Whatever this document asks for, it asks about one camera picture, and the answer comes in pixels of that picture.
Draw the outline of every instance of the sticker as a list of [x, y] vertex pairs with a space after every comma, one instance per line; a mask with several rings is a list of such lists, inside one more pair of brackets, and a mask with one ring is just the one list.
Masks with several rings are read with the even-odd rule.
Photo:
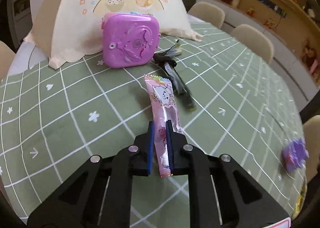
[[276, 224], [273, 224], [273, 225], [269, 225], [269, 226], [266, 226], [266, 227], [263, 227], [263, 228], [289, 228], [291, 226], [291, 219], [290, 217], [276, 223]]

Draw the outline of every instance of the table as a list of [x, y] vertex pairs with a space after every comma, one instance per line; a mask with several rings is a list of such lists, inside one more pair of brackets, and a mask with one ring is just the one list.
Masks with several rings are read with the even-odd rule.
[[[305, 169], [289, 175], [280, 164], [283, 146], [303, 137], [289, 89], [227, 33], [205, 22], [191, 26], [203, 41], [182, 39], [175, 57], [196, 103], [190, 112], [176, 97], [188, 142], [214, 156], [230, 154], [291, 215]], [[162, 36], [157, 51], [175, 39]], [[164, 76], [152, 62], [110, 69], [96, 54], [59, 70], [42, 61], [1, 83], [1, 178], [20, 218], [90, 155], [114, 155], [147, 131], [146, 73]], [[160, 178], [154, 164], [152, 177], [133, 179], [132, 227], [188, 227], [188, 200], [187, 177]]]

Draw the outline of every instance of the white star pattern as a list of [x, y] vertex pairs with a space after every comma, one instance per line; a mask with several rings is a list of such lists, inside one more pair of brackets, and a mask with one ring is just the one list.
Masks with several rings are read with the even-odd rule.
[[90, 116], [90, 118], [88, 119], [88, 121], [97, 122], [100, 114], [98, 114], [97, 111], [95, 110], [94, 112], [89, 113], [89, 116]]

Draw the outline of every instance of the cartoon illustration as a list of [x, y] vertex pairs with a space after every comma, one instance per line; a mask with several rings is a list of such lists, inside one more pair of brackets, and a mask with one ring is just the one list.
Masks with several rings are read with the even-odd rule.
[[156, 101], [159, 100], [163, 105], [171, 105], [174, 104], [173, 91], [171, 86], [159, 84], [159, 86], [152, 86], [155, 90], [151, 94], [151, 98]]
[[165, 128], [161, 128], [158, 130], [159, 136], [163, 142], [163, 145], [166, 146], [167, 145], [167, 140], [165, 138]]
[[164, 167], [169, 167], [168, 153], [165, 151], [164, 155], [160, 157], [161, 165]]

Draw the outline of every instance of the candy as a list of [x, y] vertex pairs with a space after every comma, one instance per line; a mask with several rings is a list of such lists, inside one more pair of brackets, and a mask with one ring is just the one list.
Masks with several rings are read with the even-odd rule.
[[151, 100], [153, 122], [155, 123], [155, 148], [161, 177], [171, 175], [169, 169], [165, 123], [171, 120], [173, 131], [182, 133], [178, 108], [174, 101], [172, 83], [160, 76], [145, 75], [145, 82]]

